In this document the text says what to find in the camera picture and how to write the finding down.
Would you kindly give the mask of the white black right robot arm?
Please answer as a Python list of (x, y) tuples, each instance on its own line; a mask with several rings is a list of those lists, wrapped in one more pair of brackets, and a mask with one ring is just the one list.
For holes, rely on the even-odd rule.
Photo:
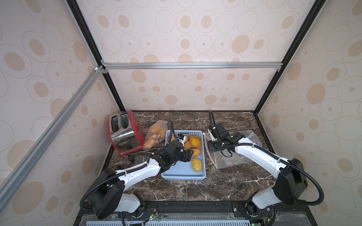
[[(250, 216), (257, 216), (261, 210), (280, 203), (293, 205), (298, 202), (316, 206), (324, 201), (324, 192), (320, 184), (304, 171), (300, 160), (280, 157), (256, 145), (240, 132), (229, 133), (222, 124), (216, 123), (212, 111), (209, 112), (209, 121), (208, 133), (211, 140), (207, 142), (207, 148), (210, 152), (228, 152), (228, 158), (236, 153), (243, 155), (263, 167), (276, 179), (273, 186), (249, 197), (245, 208)], [(300, 199), (301, 194), (308, 187), (308, 182), (312, 182), (319, 193), (315, 201)]]

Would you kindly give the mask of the clear zipper bag pink strip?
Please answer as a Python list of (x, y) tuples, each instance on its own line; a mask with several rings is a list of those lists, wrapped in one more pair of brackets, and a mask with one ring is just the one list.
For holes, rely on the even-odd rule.
[(211, 159), (211, 162), (215, 166), (216, 169), (223, 169), (231, 166), (236, 166), (240, 164), (250, 163), (251, 160), (247, 157), (233, 153), (230, 157), (230, 153), (227, 152), (227, 150), (218, 151), (218, 152), (210, 152), (210, 149), (207, 146), (207, 142), (211, 141), (211, 137), (208, 133), (203, 133), (204, 136), (204, 142), (206, 144), (206, 152), (208, 156)]
[(156, 145), (159, 144), (160, 142), (166, 139), (167, 131), (168, 131), (167, 122), (161, 120), (157, 121), (149, 128), (144, 143), (146, 143), (151, 139), (154, 139), (156, 141)]

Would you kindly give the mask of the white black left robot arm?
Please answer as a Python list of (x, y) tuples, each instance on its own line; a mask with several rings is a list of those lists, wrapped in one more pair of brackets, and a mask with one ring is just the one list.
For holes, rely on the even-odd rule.
[(79, 206), (83, 211), (92, 211), (98, 219), (105, 219), (114, 212), (137, 212), (141, 207), (140, 199), (124, 191), (147, 178), (162, 174), (177, 162), (190, 162), (193, 153), (181, 141), (169, 139), (165, 147), (141, 164), (117, 171), (105, 169), (83, 195)]

